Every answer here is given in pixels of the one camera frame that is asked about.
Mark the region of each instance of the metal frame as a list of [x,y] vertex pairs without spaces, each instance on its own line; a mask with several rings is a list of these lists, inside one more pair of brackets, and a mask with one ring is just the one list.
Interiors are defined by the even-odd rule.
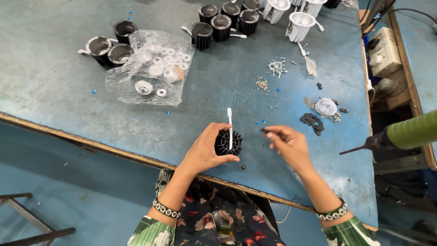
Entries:
[[42,242],[41,246],[50,245],[54,239],[62,237],[65,235],[72,234],[76,231],[74,227],[56,231],[42,219],[38,218],[35,214],[30,212],[25,206],[21,205],[14,198],[16,197],[27,197],[32,198],[32,193],[19,193],[10,195],[0,195],[0,207],[3,204],[9,205],[15,211],[20,213],[24,218],[26,218],[30,223],[35,225],[38,229],[44,232],[44,234],[33,236],[25,239],[20,239],[13,242],[2,243],[0,246],[27,246]]

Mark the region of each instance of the bangle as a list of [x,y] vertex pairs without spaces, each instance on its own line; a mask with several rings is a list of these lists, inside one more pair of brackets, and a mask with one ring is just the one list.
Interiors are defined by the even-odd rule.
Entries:
[[180,216],[180,210],[175,211],[167,208],[166,206],[158,202],[158,198],[155,198],[155,200],[153,200],[153,207],[156,208],[156,210],[158,210],[162,214],[167,215],[168,217],[178,218]]
[[316,212],[316,215],[319,219],[321,220],[334,220],[334,219],[338,219],[341,216],[345,215],[346,212],[349,210],[347,203],[340,198],[341,201],[341,206],[332,211],[332,212],[328,212],[328,213],[319,213],[316,211],[316,209],[314,209],[314,211]]

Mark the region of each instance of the floral dress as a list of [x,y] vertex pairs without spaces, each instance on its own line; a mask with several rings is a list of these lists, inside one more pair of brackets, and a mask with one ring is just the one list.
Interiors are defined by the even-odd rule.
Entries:
[[[172,171],[163,169],[156,183],[159,196]],[[379,246],[353,217],[324,229],[330,246]],[[128,246],[285,246],[266,215],[246,195],[223,185],[195,180],[181,206],[175,227],[144,216]]]

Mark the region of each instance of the worktable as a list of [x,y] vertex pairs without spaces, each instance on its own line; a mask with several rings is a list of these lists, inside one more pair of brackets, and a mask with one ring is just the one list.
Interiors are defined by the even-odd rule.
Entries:
[[[226,108],[231,107],[234,129],[243,138],[241,162],[210,169],[202,178],[310,211],[304,188],[261,134],[264,126],[286,124],[307,136],[312,162],[330,187],[364,223],[377,227],[371,152],[338,155],[361,146],[370,135],[356,9],[322,8],[317,21],[325,31],[314,26],[306,36],[303,44],[309,44],[305,50],[317,62],[318,77],[307,74],[297,44],[284,36],[291,7],[277,24],[260,20],[247,39],[213,42],[210,49],[196,51],[183,101],[176,107],[123,104],[106,91],[106,70],[77,53],[94,36],[114,38],[112,25],[128,16],[140,29],[187,35],[180,26],[198,21],[199,6],[220,8],[223,2],[2,1],[0,121],[174,169],[211,121],[228,121]],[[280,57],[289,72],[281,78],[266,74],[267,65]],[[257,91],[255,73],[268,80],[268,96]],[[304,113],[316,113],[312,106],[319,97],[334,98],[350,111],[336,123],[322,119],[320,137],[300,121]]]
[[[409,8],[431,16],[437,12],[434,0],[397,0],[393,9]],[[390,98],[392,108],[410,104],[414,116],[433,111],[437,108],[437,76],[436,62],[437,36],[436,29],[431,27],[434,22],[425,15],[413,11],[389,12],[391,25],[398,44],[399,54],[405,71],[408,88],[399,95]],[[400,161],[381,163],[375,167],[376,173],[399,172],[411,169],[431,168],[437,170],[437,143],[423,146],[420,155],[401,158]]]

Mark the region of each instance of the black cable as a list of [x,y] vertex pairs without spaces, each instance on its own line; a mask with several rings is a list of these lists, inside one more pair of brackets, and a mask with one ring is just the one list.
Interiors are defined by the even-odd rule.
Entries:
[[369,7],[370,7],[370,2],[371,2],[371,1],[372,1],[372,0],[369,0],[369,2],[367,3],[366,12],[364,12],[363,17],[361,17],[360,24],[361,24],[361,22],[363,21],[364,17],[366,16],[367,11],[369,11]]
[[[373,27],[375,27],[378,23],[379,23],[379,21],[382,19],[382,17],[388,12],[388,10],[390,9],[390,7],[391,6],[393,6],[393,4],[396,2],[396,0],[393,0],[387,7],[385,7],[383,10],[382,10],[382,13],[380,14],[380,16],[379,16],[379,18],[378,18],[378,20],[373,24],[373,26],[372,26],[372,28]],[[370,30],[368,31],[368,32],[366,32],[364,35],[363,35],[363,38],[365,38],[365,37],[367,37],[367,35],[369,35],[369,33],[370,33],[370,31],[372,30],[372,28],[370,28]]]
[[398,11],[398,10],[409,10],[409,11],[417,12],[417,13],[419,13],[419,14],[426,15],[426,16],[428,16],[429,18],[431,18],[431,20],[433,20],[435,24],[437,24],[437,18],[434,19],[431,15],[429,15],[429,14],[427,14],[427,13],[425,13],[425,12],[419,11],[419,10],[415,10],[415,9],[394,9],[394,10],[392,10],[391,12]]

